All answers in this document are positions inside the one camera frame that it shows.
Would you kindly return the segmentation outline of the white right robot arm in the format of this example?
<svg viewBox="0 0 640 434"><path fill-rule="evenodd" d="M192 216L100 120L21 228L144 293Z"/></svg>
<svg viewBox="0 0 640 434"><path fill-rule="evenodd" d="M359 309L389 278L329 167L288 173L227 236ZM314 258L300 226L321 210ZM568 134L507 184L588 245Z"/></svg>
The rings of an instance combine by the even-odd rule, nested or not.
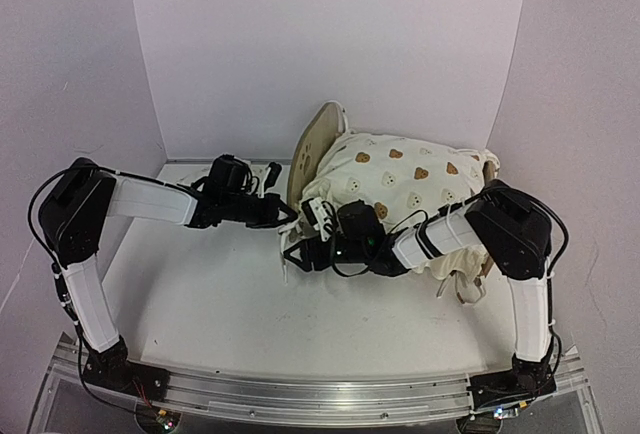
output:
<svg viewBox="0 0 640 434"><path fill-rule="evenodd" d="M398 277L460 249L483 247L507 278L516 343L511 367L471 378L474 405L534 400L555 389L561 339L554 330L552 276L566 246L552 248L554 226L566 226L537 198L494 179L480 193L441 207L413 226L385 230L373 206L358 200L334 209L312 199L302 211L313 237L284 246L281 258L304 272L359 265L364 273Z"/></svg>

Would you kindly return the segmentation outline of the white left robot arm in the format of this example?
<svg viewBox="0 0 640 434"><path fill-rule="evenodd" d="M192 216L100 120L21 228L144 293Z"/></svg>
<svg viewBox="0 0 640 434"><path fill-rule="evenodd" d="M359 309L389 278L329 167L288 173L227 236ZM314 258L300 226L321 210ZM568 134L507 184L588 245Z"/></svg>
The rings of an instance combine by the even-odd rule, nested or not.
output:
<svg viewBox="0 0 640 434"><path fill-rule="evenodd" d="M230 155L216 158L209 173L189 185L171 184L100 166L79 157L54 174L30 200L27 223L52 260L56 293L71 319L79 345L88 351L82 381L116 392L163 397L169 371L130 360L106 300L97 254L110 217L161 221L188 229L223 221L249 229L275 229L296 212L272 192L282 167L270 163L256 177L249 164Z"/></svg>

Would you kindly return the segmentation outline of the wooden pet bed frame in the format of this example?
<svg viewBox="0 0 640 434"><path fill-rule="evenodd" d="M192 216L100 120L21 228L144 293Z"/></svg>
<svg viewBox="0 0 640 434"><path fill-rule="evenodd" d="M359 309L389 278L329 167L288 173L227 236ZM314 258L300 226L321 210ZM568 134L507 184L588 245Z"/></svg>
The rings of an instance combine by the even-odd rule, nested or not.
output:
<svg viewBox="0 0 640 434"><path fill-rule="evenodd" d="M304 200L320 197L338 209L362 200L386 231L397 233L421 211L433 215L479 193L498 168L498 158L488 150L356 132L343 106L330 101L298 142L287 202L300 210Z"/></svg>

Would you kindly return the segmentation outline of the large bear print cushion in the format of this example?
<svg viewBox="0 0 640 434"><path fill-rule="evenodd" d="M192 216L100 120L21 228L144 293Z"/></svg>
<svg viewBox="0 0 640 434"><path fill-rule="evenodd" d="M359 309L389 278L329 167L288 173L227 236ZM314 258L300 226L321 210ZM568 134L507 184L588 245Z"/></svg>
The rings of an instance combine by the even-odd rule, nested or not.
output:
<svg viewBox="0 0 640 434"><path fill-rule="evenodd" d="M418 214L435 215L479 193L499 167L489 150L357 132L343 106L327 102L294 153L287 202L298 218L279 230L281 265L342 277L401 275L381 250L384 238Z"/></svg>

